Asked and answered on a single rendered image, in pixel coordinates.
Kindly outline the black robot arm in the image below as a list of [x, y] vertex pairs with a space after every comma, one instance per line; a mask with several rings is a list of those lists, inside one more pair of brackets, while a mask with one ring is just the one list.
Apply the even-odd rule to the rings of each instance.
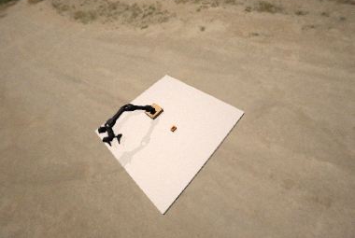
[[104, 125], [105, 127], [100, 126], [98, 128], [99, 133], [106, 133], [107, 131], [113, 131], [112, 128], [116, 124], [117, 119], [126, 111], [135, 111], [135, 110], [145, 110], [147, 112], [150, 112], [151, 115], [154, 115], [157, 111], [155, 111], [155, 108], [151, 105], [132, 105], [128, 104], [125, 106], [122, 106], [121, 109], [114, 115], [113, 118], [109, 119], [106, 124]]

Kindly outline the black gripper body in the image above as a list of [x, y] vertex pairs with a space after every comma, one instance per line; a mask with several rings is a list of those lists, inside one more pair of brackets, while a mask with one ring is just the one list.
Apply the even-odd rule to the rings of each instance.
[[111, 138], [115, 138], [115, 137], [118, 138], [119, 136], [122, 137], [122, 134], [117, 134], [117, 135], [115, 135], [115, 134], [114, 134], [114, 131], [107, 131], [107, 135], [108, 135], [108, 136], [106, 136], [106, 137], [103, 138], [103, 142], [105, 142], [108, 138], [111, 139]]

